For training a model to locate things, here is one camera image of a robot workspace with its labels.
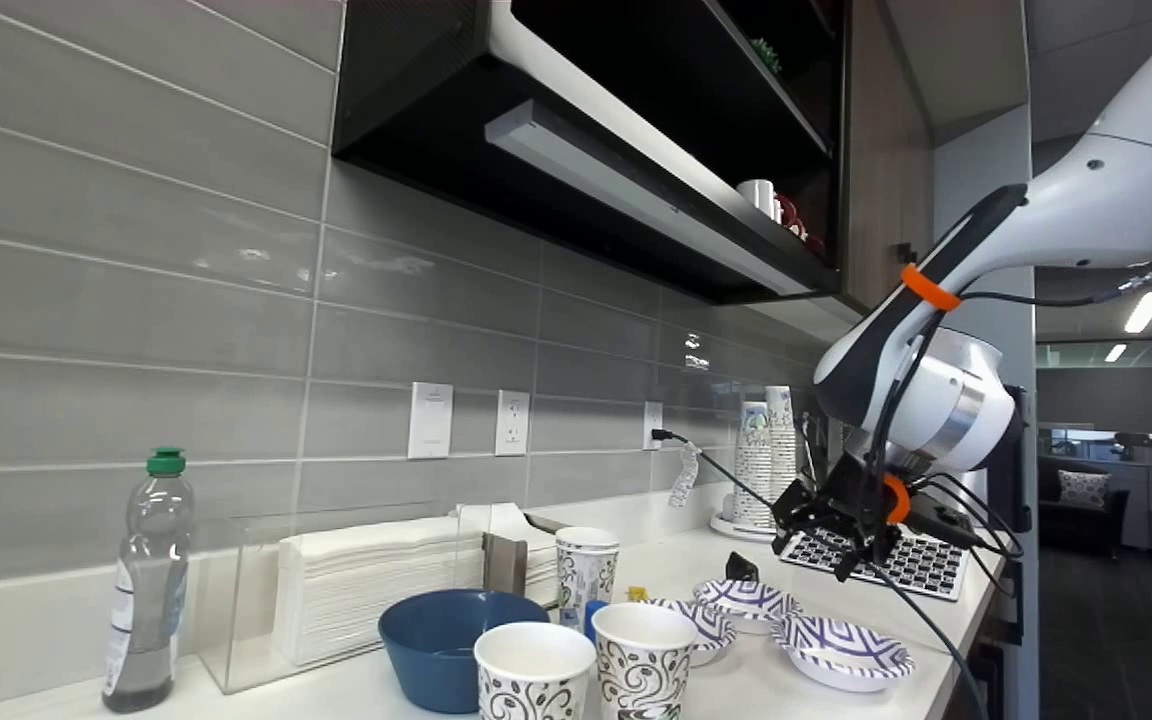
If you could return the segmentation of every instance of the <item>white cup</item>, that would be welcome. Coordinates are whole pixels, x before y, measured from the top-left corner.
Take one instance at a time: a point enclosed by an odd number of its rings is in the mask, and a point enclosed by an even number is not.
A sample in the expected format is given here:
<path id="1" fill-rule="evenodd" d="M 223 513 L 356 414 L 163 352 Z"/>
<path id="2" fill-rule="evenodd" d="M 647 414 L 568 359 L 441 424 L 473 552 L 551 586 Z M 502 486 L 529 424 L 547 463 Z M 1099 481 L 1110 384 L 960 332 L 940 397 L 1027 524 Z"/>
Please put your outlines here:
<path id="1" fill-rule="evenodd" d="M 696 623 L 657 604 L 610 604 L 592 615 L 600 646 L 600 705 L 606 720 L 622 718 L 681 718 Z"/>
<path id="2" fill-rule="evenodd" d="M 592 599 L 612 599 L 622 541 L 606 530 L 559 530 L 559 623 L 584 628 Z"/>
<path id="3" fill-rule="evenodd" d="M 765 217 L 771 217 L 771 226 L 782 226 L 785 207 L 782 207 L 782 195 L 776 195 L 776 186 L 771 186 L 771 179 L 754 178 L 754 179 L 738 186 L 738 194 L 742 194 L 754 207 L 762 207 Z"/>
<path id="4" fill-rule="evenodd" d="M 473 646 L 480 720 L 584 720 L 596 648 L 559 623 L 497 623 Z"/>

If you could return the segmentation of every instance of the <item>white bowl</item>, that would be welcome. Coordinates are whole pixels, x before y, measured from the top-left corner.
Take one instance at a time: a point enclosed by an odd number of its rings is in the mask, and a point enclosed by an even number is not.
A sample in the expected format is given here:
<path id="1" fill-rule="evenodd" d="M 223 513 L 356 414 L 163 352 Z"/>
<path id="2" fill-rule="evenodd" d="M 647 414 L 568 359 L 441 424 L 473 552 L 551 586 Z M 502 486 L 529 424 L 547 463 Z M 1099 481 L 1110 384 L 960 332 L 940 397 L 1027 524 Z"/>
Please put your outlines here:
<path id="1" fill-rule="evenodd" d="M 722 614 L 729 614 L 738 632 L 771 632 L 796 609 L 791 595 L 785 595 L 771 586 L 758 586 L 758 581 L 700 586 L 696 599 L 716 604 Z"/>
<path id="2" fill-rule="evenodd" d="M 681 614 L 696 623 L 696 638 L 700 638 L 693 651 L 696 670 L 722 659 L 738 640 L 734 615 L 722 614 L 716 604 L 704 604 L 704 599 L 653 599 L 653 604 Z"/>
<path id="3" fill-rule="evenodd" d="M 911 674 L 903 646 L 833 615 L 789 615 L 776 646 L 810 680 L 836 693 L 872 697 Z"/>

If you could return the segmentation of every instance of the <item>plastic water bottle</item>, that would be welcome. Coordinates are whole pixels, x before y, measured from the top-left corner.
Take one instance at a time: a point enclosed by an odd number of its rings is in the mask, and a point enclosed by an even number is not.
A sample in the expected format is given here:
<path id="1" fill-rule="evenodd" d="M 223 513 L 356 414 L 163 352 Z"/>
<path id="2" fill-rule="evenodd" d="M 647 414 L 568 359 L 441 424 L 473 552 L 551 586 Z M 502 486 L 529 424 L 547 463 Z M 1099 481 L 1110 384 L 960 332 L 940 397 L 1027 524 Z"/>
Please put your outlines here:
<path id="1" fill-rule="evenodd" d="M 101 689 L 109 712 L 135 712 L 172 697 L 194 547 L 194 492 L 180 476 L 184 455 L 160 448 L 127 498 Z"/>

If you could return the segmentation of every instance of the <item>electrical outlet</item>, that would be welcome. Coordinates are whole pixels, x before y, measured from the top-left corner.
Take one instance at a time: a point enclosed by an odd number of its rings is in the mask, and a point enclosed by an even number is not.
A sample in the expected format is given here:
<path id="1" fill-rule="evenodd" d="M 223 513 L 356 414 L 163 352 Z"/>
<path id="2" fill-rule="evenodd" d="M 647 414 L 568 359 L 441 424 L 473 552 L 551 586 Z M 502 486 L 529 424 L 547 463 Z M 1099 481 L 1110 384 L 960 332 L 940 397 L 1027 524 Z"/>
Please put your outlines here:
<path id="1" fill-rule="evenodd" d="M 497 455 L 529 451 L 529 392 L 497 392 Z"/>
<path id="2" fill-rule="evenodd" d="M 410 455 L 452 451 L 452 384 L 412 384 Z"/>
<path id="3" fill-rule="evenodd" d="M 653 441 L 653 427 L 665 427 L 662 403 L 645 403 L 645 448 L 662 448 L 662 441 Z"/>

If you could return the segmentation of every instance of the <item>blue bowl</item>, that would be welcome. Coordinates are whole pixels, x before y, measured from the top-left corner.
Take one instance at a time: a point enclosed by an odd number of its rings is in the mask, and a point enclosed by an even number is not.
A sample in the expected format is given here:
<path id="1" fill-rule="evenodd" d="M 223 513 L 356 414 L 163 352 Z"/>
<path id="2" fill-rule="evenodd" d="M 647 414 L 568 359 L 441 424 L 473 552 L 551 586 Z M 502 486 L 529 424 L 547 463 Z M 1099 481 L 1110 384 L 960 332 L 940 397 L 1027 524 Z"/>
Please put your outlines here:
<path id="1" fill-rule="evenodd" d="M 473 646 L 516 622 L 547 622 L 539 604 L 507 593 L 425 593 L 381 615 L 381 640 L 403 697 L 430 712 L 477 712 L 480 670 Z"/>

